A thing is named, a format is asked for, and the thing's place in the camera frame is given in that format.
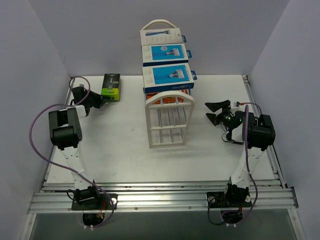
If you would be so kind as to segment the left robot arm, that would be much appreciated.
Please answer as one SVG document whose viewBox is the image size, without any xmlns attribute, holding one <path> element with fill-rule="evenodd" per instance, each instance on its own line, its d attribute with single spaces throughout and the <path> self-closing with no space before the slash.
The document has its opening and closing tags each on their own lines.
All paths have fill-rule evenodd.
<svg viewBox="0 0 320 240">
<path fill-rule="evenodd" d="M 86 163 L 81 153 L 83 132 L 80 119 L 89 115 L 91 108 L 100 109 L 108 98 L 103 97 L 83 86 L 71 89 L 72 106 L 48 113 L 49 136 L 51 143 L 59 149 L 71 171 L 74 188 L 67 190 L 72 194 L 74 211 L 115 210 L 117 196 L 106 195 L 95 180 L 89 176 Z"/>
</svg>

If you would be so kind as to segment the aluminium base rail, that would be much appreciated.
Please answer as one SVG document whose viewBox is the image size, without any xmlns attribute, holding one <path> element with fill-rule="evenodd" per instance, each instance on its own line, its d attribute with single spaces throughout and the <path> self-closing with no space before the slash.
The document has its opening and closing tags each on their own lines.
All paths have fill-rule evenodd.
<svg viewBox="0 0 320 240">
<path fill-rule="evenodd" d="M 117 194 L 117 212 L 178 212 L 204 211 L 207 192 L 225 188 L 222 181 L 165 182 L 165 183 L 114 183 L 102 188 Z M 298 200 L 293 188 L 285 188 L 279 180 L 257 181 L 256 210 L 296 209 Z M 57 214 L 71 212 L 72 202 L 66 195 L 66 185 L 45 185 L 33 194 L 28 213 Z"/>
</svg>

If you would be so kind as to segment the orange razor box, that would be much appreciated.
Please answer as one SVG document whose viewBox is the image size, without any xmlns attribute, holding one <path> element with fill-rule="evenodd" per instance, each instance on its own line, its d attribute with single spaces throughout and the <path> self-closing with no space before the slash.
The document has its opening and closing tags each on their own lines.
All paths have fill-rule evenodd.
<svg viewBox="0 0 320 240">
<path fill-rule="evenodd" d="M 152 93 L 147 93 L 146 94 L 146 100 L 149 100 L 150 98 L 152 98 L 153 96 L 157 95 L 158 92 L 152 92 Z M 155 101 L 153 104 L 159 104 L 160 100 Z"/>
</svg>

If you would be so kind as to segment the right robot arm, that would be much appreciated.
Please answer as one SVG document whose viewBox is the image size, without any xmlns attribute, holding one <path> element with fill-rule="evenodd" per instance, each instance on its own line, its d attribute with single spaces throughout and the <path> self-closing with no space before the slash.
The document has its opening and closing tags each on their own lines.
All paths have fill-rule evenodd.
<svg viewBox="0 0 320 240">
<path fill-rule="evenodd" d="M 229 178 L 224 191 L 208 192 L 208 208 L 248 208 L 255 205 L 258 188 L 253 179 L 253 172 L 258 160 L 276 137 L 271 117 L 266 114 L 256 116 L 249 110 L 252 102 L 236 102 L 234 107 L 230 100 L 206 102 L 211 111 L 206 116 L 214 126 L 225 127 L 225 141 L 243 146 L 237 168 Z"/>
</svg>

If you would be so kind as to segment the white Harry's razor box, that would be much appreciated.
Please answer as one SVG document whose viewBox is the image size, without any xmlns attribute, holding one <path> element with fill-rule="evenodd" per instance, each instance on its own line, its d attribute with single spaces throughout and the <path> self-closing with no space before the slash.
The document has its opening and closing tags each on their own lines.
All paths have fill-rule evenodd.
<svg viewBox="0 0 320 240">
<path fill-rule="evenodd" d="M 187 42 L 186 37 L 182 35 L 179 28 L 140 30 L 140 39 L 142 46 L 183 44 Z"/>
</svg>

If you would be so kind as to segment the blue Harry's razor box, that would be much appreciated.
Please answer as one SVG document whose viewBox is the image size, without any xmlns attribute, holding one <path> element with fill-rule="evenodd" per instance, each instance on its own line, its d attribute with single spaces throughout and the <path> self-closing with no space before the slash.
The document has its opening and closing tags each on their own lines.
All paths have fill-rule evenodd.
<svg viewBox="0 0 320 240">
<path fill-rule="evenodd" d="M 146 66 L 142 76 L 145 94 L 192 89 L 198 79 L 188 63 Z"/>
<path fill-rule="evenodd" d="M 184 43 L 143 45 L 141 51 L 143 67 L 183 64 L 192 58 L 192 52 Z"/>
</svg>

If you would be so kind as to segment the orange Gillette Fusion box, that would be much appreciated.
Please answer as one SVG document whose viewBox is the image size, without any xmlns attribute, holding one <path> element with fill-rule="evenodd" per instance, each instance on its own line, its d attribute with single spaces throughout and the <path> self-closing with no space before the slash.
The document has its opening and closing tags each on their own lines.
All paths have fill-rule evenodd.
<svg viewBox="0 0 320 240">
<path fill-rule="evenodd" d="M 181 92 L 187 94 L 187 95 L 190 95 L 189 93 L 189 89 L 184 89 L 184 90 L 181 90 Z M 183 103 L 185 101 L 184 98 L 182 97 L 176 97 L 176 96 L 168 96 L 168 97 L 164 97 L 162 99 L 162 103 L 163 104 L 173 104 L 173 103 Z"/>
</svg>

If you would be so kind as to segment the white and chrome shelf rack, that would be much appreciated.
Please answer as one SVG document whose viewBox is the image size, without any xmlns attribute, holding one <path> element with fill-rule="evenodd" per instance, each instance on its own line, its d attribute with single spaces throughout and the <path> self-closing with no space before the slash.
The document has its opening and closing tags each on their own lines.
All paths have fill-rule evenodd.
<svg viewBox="0 0 320 240">
<path fill-rule="evenodd" d="M 147 23 L 141 30 L 171 29 L 178 28 L 166 19 L 155 19 Z M 144 93 L 144 109 L 146 119 L 146 130 L 149 148 L 160 148 L 169 146 L 182 146 L 186 143 L 186 135 L 190 126 L 195 100 L 191 95 L 181 90 L 170 90 L 158 92 L 157 95 L 146 100 Z M 166 97 L 181 97 L 184 102 L 162 103 Z"/>
</svg>

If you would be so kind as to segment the green black razor box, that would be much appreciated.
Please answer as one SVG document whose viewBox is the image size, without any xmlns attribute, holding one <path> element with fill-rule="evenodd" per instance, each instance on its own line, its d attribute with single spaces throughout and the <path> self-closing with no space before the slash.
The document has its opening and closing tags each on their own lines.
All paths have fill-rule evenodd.
<svg viewBox="0 0 320 240">
<path fill-rule="evenodd" d="M 110 98 L 112 101 L 119 101 L 121 95 L 121 75 L 119 73 L 105 73 L 100 94 Z"/>
</svg>

